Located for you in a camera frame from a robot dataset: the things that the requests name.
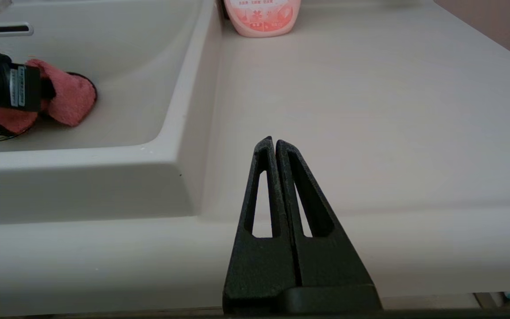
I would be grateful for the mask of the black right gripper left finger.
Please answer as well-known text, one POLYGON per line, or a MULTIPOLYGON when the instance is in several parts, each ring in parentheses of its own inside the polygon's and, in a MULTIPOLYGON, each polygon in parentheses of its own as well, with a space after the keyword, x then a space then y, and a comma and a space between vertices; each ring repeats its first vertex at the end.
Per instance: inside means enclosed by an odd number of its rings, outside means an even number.
POLYGON ((256 144, 247 177, 239 224, 223 289, 226 315, 291 315, 296 313, 295 253, 286 212, 281 174, 271 136, 256 144), (262 173, 267 175, 270 237, 253 234, 262 173))

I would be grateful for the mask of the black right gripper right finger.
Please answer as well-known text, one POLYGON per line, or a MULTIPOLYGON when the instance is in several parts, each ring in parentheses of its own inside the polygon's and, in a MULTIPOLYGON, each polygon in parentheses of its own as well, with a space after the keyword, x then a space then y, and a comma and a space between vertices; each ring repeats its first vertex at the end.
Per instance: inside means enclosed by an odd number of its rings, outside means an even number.
POLYGON ((297 283, 303 287, 374 285, 301 151, 279 140, 275 155, 297 283))

